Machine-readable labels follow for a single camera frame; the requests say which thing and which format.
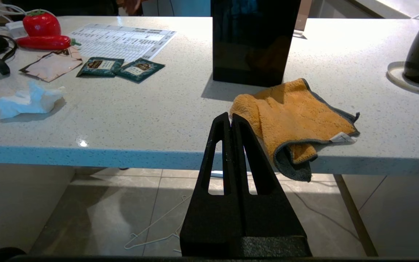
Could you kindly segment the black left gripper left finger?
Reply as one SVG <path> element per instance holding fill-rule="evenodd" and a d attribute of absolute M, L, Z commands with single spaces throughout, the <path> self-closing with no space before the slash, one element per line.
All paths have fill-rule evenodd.
<path fill-rule="evenodd" d="M 222 143 L 223 194 L 209 193 L 216 144 Z M 231 123 L 228 113 L 212 123 L 199 176 L 180 232 L 183 257 L 231 257 L 233 242 L 242 236 L 235 177 Z"/>

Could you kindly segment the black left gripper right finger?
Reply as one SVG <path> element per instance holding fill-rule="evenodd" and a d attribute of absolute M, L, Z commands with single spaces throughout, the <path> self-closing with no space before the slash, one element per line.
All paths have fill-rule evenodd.
<path fill-rule="evenodd" d="M 236 184 L 247 237 L 305 237 L 286 194 L 249 122 L 232 115 Z"/>

